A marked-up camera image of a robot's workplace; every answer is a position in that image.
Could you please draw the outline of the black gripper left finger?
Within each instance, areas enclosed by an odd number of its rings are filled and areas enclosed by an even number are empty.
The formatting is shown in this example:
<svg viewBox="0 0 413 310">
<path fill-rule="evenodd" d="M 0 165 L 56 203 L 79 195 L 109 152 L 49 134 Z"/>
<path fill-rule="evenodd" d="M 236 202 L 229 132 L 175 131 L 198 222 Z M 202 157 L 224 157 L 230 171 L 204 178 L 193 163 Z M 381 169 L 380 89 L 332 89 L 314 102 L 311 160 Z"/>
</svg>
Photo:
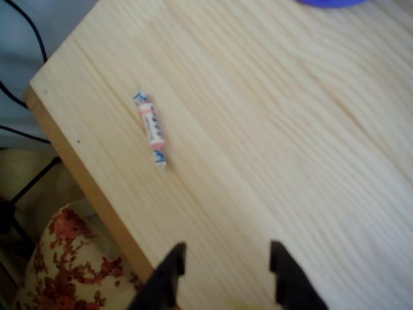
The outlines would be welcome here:
<svg viewBox="0 0 413 310">
<path fill-rule="evenodd" d="M 185 274 L 186 243 L 177 243 L 158 265 L 128 309 L 163 310 L 176 306 L 178 281 Z"/>
</svg>

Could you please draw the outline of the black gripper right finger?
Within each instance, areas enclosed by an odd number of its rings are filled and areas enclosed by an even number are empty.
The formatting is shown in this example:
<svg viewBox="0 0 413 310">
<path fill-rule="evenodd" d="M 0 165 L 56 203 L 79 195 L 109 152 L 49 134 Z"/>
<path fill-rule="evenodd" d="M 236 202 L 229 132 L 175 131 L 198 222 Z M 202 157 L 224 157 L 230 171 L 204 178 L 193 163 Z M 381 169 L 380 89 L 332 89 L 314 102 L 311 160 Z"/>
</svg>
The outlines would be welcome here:
<svg viewBox="0 0 413 310">
<path fill-rule="evenodd" d="M 328 309 L 287 248 L 276 240 L 270 242 L 269 269 L 275 276 L 275 302 L 282 309 Z"/>
</svg>

